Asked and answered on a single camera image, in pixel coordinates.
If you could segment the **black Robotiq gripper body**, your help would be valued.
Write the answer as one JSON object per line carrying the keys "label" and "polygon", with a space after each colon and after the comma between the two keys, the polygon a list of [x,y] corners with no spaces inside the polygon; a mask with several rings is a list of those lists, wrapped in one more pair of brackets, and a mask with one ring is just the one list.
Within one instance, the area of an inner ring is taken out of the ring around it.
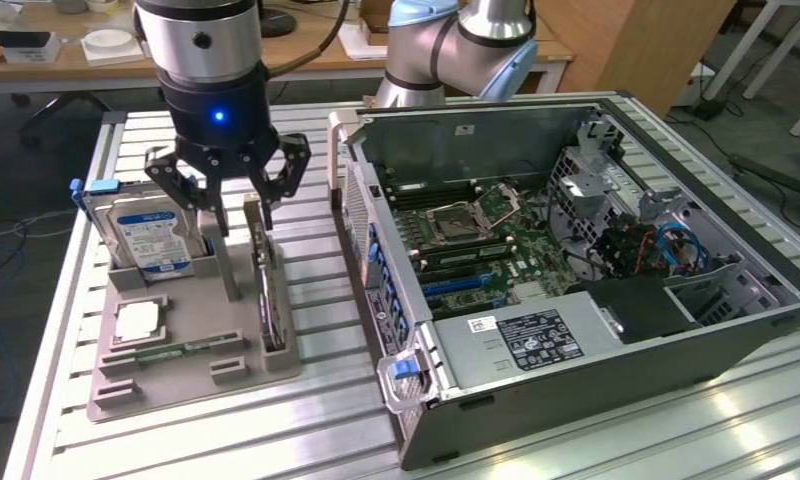
{"label": "black Robotiq gripper body", "polygon": [[181,160],[206,173],[243,176],[278,148],[266,96],[267,73],[258,64],[239,78],[186,82],[162,72],[159,82],[175,131]]}

